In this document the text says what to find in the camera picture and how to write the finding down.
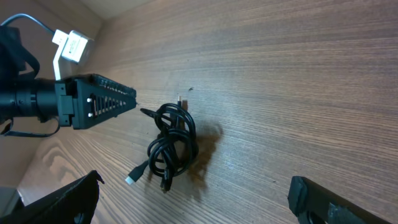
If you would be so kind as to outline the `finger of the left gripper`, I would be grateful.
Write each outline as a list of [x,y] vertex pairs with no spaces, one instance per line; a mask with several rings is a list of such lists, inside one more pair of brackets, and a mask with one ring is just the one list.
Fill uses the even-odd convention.
[[136,91],[95,90],[88,95],[88,124],[99,124],[134,109]]
[[108,90],[118,92],[123,95],[136,97],[136,90],[133,88],[122,85],[118,82],[115,82],[113,80],[110,80],[110,79],[108,79],[104,76],[98,75],[98,74],[91,74],[90,77],[91,77],[92,83],[94,83],[95,85],[101,86]]

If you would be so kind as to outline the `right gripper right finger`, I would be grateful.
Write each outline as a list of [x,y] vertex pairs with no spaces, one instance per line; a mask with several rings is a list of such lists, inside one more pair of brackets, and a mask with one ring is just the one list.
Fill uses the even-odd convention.
[[388,224],[306,177],[292,177],[287,198],[300,224]]

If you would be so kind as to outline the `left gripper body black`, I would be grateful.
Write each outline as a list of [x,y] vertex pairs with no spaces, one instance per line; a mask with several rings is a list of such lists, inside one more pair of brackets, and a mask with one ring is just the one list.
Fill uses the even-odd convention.
[[62,127],[93,126],[93,77],[72,76],[55,82],[57,111]]

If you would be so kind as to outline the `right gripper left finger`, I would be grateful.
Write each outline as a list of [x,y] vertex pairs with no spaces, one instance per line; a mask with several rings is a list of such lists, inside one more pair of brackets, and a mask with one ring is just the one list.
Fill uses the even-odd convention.
[[104,183],[96,170],[1,218],[13,224],[90,224]]

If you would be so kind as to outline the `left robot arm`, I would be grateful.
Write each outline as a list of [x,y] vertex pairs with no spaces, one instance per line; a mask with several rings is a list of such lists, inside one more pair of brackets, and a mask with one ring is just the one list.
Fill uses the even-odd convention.
[[88,38],[74,30],[56,30],[55,79],[37,78],[38,60],[22,46],[19,29],[1,26],[1,121],[10,121],[4,136],[37,138],[37,133],[12,130],[16,117],[51,119],[59,127],[89,129],[136,107],[136,91],[98,74],[62,76],[62,60],[77,62]]

